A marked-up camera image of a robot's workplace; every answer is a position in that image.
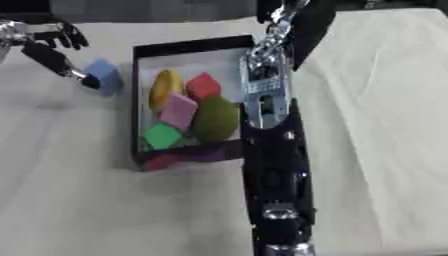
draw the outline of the robotic hand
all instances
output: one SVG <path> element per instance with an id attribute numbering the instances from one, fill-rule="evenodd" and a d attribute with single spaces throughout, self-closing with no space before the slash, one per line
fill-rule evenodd
<path id="1" fill-rule="evenodd" d="M 333 21 L 331 0 L 258 0 L 266 37 L 240 59 L 243 180 L 254 256 L 314 256 L 311 172 L 291 70 Z"/>
<path id="2" fill-rule="evenodd" d="M 62 77 L 73 77 L 82 85 L 99 88 L 99 81 L 77 69 L 56 51 L 56 40 L 65 48 L 80 50 L 89 46 L 85 36 L 72 24 L 51 14 L 0 16 L 0 63 L 11 47 L 23 46 L 22 53 Z"/>

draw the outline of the green ball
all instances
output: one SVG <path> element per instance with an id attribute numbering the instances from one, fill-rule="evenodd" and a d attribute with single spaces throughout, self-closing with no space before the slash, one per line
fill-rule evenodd
<path id="1" fill-rule="evenodd" d="M 193 131 L 202 143 L 224 141 L 232 136 L 238 122 L 238 108 L 221 96 L 212 95 L 199 103 Z"/>

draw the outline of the table surface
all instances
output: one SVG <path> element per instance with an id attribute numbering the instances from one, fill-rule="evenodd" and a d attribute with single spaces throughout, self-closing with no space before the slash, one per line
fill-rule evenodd
<path id="1" fill-rule="evenodd" d="M 239 34 L 253 18 L 82 24 L 129 85 L 132 46 Z M 448 23 L 339 14 L 295 73 L 320 255 L 447 253 Z M 0 255 L 251 255 L 241 160 L 133 172 L 127 91 L 100 98 L 12 51 L 0 67 Z"/>

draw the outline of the foam block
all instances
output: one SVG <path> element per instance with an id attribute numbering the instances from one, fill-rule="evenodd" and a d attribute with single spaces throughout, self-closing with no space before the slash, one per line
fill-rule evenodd
<path id="1" fill-rule="evenodd" d="M 182 134 L 168 124 L 158 123 L 147 130 L 143 138 L 153 149 L 167 149 L 182 138 Z"/>
<path id="2" fill-rule="evenodd" d="M 172 92 L 168 96 L 168 103 L 160 115 L 160 120 L 181 131 L 190 126 L 198 104 L 179 93 Z"/>
<path id="3" fill-rule="evenodd" d="M 144 165 L 145 171 L 155 171 L 158 169 L 168 168 L 170 165 L 181 161 L 182 158 L 176 154 L 163 154 L 156 156 L 153 159 L 146 162 Z"/>
<path id="4" fill-rule="evenodd" d="M 149 91 L 149 108 L 154 112 L 159 112 L 168 104 L 171 92 L 182 94 L 182 91 L 182 77 L 173 69 L 162 70 Z"/>
<path id="5" fill-rule="evenodd" d="M 117 68 L 105 59 L 97 59 L 85 69 L 85 72 L 100 81 L 98 90 L 103 96 L 114 94 L 122 85 Z"/>
<path id="6" fill-rule="evenodd" d="M 201 73 L 186 84 L 188 96 L 200 102 L 211 95 L 221 95 L 221 85 L 208 73 Z"/>

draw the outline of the black tray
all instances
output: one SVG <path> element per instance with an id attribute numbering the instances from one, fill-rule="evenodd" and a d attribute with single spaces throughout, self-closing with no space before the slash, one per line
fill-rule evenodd
<path id="1" fill-rule="evenodd" d="M 147 118 L 150 113 L 148 114 L 149 108 L 144 100 L 145 97 L 142 96 L 146 95 L 144 91 L 148 90 L 147 84 L 152 84 L 155 75 L 163 68 L 173 68 L 172 66 L 174 65 L 176 66 L 174 69 L 183 69 L 187 75 L 193 75 L 195 69 L 210 69 L 215 66 L 209 73 L 212 76 L 216 75 L 214 78 L 218 78 L 218 82 L 221 83 L 223 94 L 233 95 L 230 97 L 233 97 L 233 99 L 230 100 L 237 104 L 242 100 L 238 59 L 247 48 L 252 46 L 252 36 L 235 36 L 134 47 L 131 154 L 135 163 L 141 167 L 141 171 L 154 169 L 151 167 L 151 164 L 163 157 L 179 161 L 197 162 L 241 158 L 239 136 L 218 143 L 187 145 L 164 150 L 147 150 L 143 148 L 141 146 L 140 132 L 142 127 L 146 125 L 147 120 L 145 119 L 150 119 L 149 117 Z"/>

